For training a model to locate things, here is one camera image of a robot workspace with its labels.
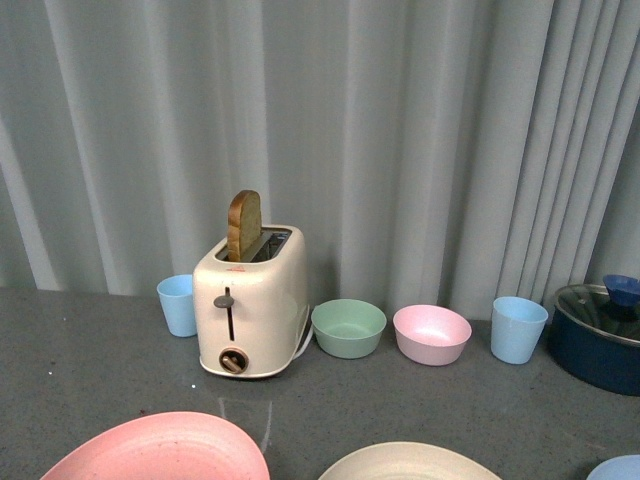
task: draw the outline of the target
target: cream plate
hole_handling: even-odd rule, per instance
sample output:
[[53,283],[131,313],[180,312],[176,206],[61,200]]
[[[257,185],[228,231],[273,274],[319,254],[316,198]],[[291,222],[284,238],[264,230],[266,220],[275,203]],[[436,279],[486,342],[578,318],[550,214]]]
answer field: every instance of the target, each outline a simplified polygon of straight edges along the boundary
[[371,445],[338,460],[319,480],[500,480],[473,460],[416,442]]

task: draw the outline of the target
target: blue plate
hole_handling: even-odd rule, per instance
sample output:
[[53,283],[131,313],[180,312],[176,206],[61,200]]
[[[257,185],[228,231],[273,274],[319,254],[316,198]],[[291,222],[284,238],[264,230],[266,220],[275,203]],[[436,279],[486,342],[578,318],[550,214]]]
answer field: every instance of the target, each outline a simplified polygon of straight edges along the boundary
[[615,457],[598,465],[587,480],[638,480],[640,455]]

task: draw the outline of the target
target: blue cup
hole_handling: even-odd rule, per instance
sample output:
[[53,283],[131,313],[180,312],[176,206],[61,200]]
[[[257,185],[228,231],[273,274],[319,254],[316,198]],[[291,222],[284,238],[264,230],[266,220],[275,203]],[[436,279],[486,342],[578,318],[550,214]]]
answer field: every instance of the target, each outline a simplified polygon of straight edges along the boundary
[[192,337],[197,333],[193,310],[193,275],[176,275],[158,284],[158,296],[167,326],[176,337]]
[[491,316],[491,353],[506,363],[527,363],[547,318],[547,311],[531,300],[497,298]]

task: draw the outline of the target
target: plate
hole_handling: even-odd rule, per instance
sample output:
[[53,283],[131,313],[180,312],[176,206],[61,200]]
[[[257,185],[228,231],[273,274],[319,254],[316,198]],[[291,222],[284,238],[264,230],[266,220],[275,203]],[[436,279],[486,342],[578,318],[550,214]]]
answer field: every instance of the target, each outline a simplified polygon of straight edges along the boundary
[[101,433],[42,480],[99,478],[269,480],[266,461],[243,430],[198,412],[148,415]]
[[416,442],[371,445],[338,460],[319,480],[500,480],[473,460]]
[[640,455],[623,455],[602,462],[587,480],[637,480],[640,478]]

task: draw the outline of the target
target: pink bowl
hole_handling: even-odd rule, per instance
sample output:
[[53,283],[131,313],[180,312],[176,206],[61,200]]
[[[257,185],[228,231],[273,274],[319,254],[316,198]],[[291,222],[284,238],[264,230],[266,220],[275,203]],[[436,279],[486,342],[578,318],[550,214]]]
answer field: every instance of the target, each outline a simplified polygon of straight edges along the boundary
[[457,313],[435,305],[411,305],[393,317],[400,351],[424,365],[455,362],[467,340],[471,325]]

